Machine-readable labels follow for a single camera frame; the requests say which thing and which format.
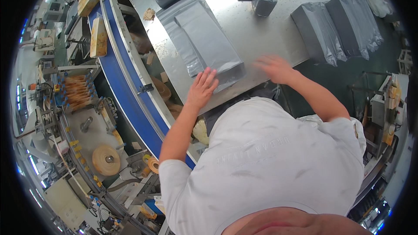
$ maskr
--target factory floor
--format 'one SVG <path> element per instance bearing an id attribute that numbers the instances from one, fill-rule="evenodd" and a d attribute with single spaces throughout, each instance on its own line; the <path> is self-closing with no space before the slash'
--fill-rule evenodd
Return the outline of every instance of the factory floor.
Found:
<path id="1" fill-rule="evenodd" d="M 362 74 L 363 71 L 369 72 L 393 72 L 398 73 L 397 59 L 402 49 L 400 35 L 394 31 L 391 23 L 385 23 L 382 18 L 376 17 L 380 34 L 384 38 L 384 42 L 375 52 L 369 51 L 369 60 L 363 58 L 350 58 L 346 62 L 338 60 L 337 67 L 332 65 L 315 65 L 312 60 L 307 60 L 294 68 L 300 71 L 304 76 L 317 82 L 333 93 L 338 100 L 347 108 L 350 116 L 358 117 L 355 114 L 353 106 L 352 92 L 348 88 Z M 386 76 L 370 76 L 369 87 L 371 89 L 379 89 Z M 359 81 L 356 85 L 366 87 Z M 276 87 L 275 84 L 269 82 L 269 89 Z M 284 91 L 287 95 L 288 103 L 294 117 L 301 117 L 314 114 L 314 111 L 305 101 L 305 99 L 290 87 L 285 86 Z M 366 94 L 361 92 L 355 93 L 355 106 L 358 111 L 363 112 Z M 280 93 L 279 103 L 286 109 L 286 103 Z"/>

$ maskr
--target brown tape roll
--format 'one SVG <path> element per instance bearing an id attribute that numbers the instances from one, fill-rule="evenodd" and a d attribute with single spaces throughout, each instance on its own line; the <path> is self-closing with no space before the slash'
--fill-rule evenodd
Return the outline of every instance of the brown tape roll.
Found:
<path id="1" fill-rule="evenodd" d="M 143 177 L 143 178 L 146 178 L 146 177 L 148 177 L 148 175 L 151 173 L 151 169 L 148 167 L 148 166 L 146 166 L 145 167 L 145 169 L 143 169 L 142 170 L 142 172 L 141 172 L 141 176 Z"/>
<path id="2" fill-rule="evenodd" d="M 109 145 L 97 147 L 91 158 L 96 170 L 105 176 L 115 175 L 119 172 L 120 158 L 115 149 Z"/>
<path id="3" fill-rule="evenodd" d="M 156 174 L 158 174 L 158 167 L 160 163 L 155 157 L 151 157 L 148 159 L 148 167 Z"/>

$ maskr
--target blue conveyor belt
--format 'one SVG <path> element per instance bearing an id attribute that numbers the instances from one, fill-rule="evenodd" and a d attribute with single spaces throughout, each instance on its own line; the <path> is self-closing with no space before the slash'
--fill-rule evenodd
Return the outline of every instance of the blue conveyor belt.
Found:
<path id="1" fill-rule="evenodd" d="M 129 76 L 131 77 L 131 80 L 133 81 L 137 91 L 139 91 L 139 88 L 142 87 L 143 84 L 140 78 L 138 77 L 138 74 L 129 58 L 125 45 L 123 44 L 115 18 L 113 16 L 109 0 L 105 0 L 104 5 L 106 8 L 107 16 L 109 18 L 113 36 L 115 37 L 116 44 L 118 45 L 120 55 L 123 59 L 123 63 L 125 64 Z M 96 7 L 93 8 L 89 15 L 90 28 L 93 24 L 93 20 L 97 17 L 98 13 L 102 13 L 100 3 L 97 3 Z M 106 80 L 109 83 L 110 89 L 112 90 L 122 112 L 125 114 L 126 118 L 128 119 L 131 126 L 134 128 L 135 132 L 143 140 L 143 142 L 150 149 L 150 151 L 158 158 L 160 155 L 162 140 L 148 121 L 144 112 L 141 110 L 135 96 L 133 96 L 133 93 L 129 88 L 127 79 L 124 77 L 122 70 L 118 64 L 118 60 L 116 59 L 116 55 L 113 52 L 110 40 L 107 40 L 107 55 L 104 57 L 100 57 L 99 60 Z M 163 118 L 161 117 L 157 108 L 154 106 L 154 103 L 152 102 L 148 94 L 143 93 L 140 95 L 140 98 L 143 100 L 149 113 L 154 118 L 155 122 L 165 135 L 168 132 L 169 128 L 166 125 Z M 190 159 L 188 155 L 186 156 L 185 163 L 192 169 L 195 166 L 194 162 Z"/>

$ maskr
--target silver metal table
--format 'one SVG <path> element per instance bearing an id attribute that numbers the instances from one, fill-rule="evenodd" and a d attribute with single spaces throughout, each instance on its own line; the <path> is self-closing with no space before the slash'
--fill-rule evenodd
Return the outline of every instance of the silver metal table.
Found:
<path id="1" fill-rule="evenodd" d="M 155 0 L 132 1 L 140 17 L 147 8 L 156 12 L 161 9 Z M 328 0 L 278 0 L 273 12 L 263 18 L 254 14 L 251 2 L 206 0 L 222 30 L 245 63 L 247 76 L 215 94 L 200 114 L 267 81 L 267 77 L 251 65 L 258 56 L 280 55 L 292 66 L 306 61 L 309 55 L 290 13 L 302 3 L 324 1 Z M 188 75 L 183 60 L 159 20 L 155 18 L 154 21 L 141 21 L 164 70 L 184 103 L 193 79 Z"/>

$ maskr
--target hand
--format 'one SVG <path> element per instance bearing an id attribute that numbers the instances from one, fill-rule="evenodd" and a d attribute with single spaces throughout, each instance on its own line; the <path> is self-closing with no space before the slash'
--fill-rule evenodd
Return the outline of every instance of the hand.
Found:
<path id="1" fill-rule="evenodd" d="M 254 65 L 263 70 L 276 84 L 288 85 L 300 74 L 286 60 L 277 55 L 260 56 Z"/>
<path id="2" fill-rule="evenodd" d="M 218 79 L 214 80 L 215 75 L 216 70 L 211 70 L 209 67 L 207 67 L 204 72 L 197 74 L 196 79 L 187 94 L 187 101 L 184 106 L 193 107 L 197 110 L 203 108 L 207 102 L 209 102 L 213 91 L 219 84 Z"/>

